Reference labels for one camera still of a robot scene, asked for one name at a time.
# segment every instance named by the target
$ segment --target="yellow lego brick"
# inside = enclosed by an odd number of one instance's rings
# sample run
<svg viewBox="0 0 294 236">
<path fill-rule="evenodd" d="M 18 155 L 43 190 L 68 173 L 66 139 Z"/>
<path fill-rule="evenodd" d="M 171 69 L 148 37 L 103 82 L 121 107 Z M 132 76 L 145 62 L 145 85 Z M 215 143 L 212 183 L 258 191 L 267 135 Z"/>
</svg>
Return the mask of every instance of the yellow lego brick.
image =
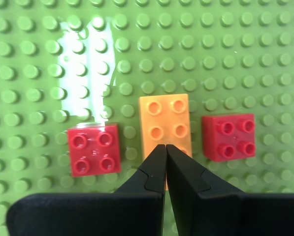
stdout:
<svg viewBox="0 0 294 236">
<path fill-rule="evenodd" d="M 192 156 L 187 94 L 140 97 L 143 158 L 158 144 L 173 144 Z"/>
</svg>

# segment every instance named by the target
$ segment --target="orange lego brick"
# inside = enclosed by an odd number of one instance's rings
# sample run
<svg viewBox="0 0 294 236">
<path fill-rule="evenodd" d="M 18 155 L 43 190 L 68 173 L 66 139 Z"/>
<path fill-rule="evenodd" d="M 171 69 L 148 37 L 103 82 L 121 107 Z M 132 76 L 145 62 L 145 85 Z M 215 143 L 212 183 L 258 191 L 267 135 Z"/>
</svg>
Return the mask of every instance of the orange lego brick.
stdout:
<svg viewBox="0 0 294 236">
<path fill-rule="evenodd" d="M 143 159 L 158 144 L 173 144 L 192 156 L 187 94 L 140 97 Z"/>
</svg>

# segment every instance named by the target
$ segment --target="lego baseplate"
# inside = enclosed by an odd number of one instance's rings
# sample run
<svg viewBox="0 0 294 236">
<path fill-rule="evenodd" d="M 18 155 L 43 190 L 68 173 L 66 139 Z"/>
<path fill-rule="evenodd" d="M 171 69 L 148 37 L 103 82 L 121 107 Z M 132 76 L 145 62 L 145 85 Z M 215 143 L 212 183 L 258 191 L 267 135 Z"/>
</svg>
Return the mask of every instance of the lego baseplate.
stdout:
<svg viewBox="0 0 294 236">
<path fill-rule="evenodd" d="M 243 191 L 294 192 L 294 0 L 0 0 L 0 236 L 21 197 L 124 183 L 138 98 L 178 93 L 196 161 Z M 230 113 L 255 114 L 256 157 L 210 161 L 201 116 Z M 65 131 L 85 121 L 118 123 L 119 174 L 71 176 Z"/>
</svg>

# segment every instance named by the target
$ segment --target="black plastic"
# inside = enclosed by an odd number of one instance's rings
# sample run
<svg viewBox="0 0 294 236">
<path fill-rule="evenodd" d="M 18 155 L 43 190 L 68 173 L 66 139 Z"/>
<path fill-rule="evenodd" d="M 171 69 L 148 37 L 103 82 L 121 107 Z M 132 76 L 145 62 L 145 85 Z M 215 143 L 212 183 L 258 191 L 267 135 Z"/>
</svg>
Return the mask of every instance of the black plastic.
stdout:
<svg viewBox="0 0 294 236">
<path fill-rule="evenodd" d="M 294 234 L 294 194 L 248 194 L 167 145 L 167 181 L 180 236 Z"/>
<path fill-rule="evenodd" d="M 7 213 L 10 236 L 161 236 L 166 149 L 158 145 L 112 194 L 35 194 Z"/>
</svg>

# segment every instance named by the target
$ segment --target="red lego brick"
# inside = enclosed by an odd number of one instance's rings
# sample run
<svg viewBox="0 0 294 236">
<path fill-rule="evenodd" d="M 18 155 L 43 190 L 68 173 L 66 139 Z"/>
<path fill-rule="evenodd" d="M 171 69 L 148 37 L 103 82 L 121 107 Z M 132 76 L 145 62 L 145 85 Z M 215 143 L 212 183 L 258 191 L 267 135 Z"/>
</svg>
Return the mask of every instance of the red lego brick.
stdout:
<svg viewBox="0 0 294 236">
<path fill-rule="evenodd" d="M 67 132 L 74 177 L 121 171 L 117 125 L 83 125 Z"/>
<path fill-rule="evenodd" d="M 203 116 L 204 155 L 221 162 L 255 155 L 255 121 L 253 114 Z"/>
</svg>

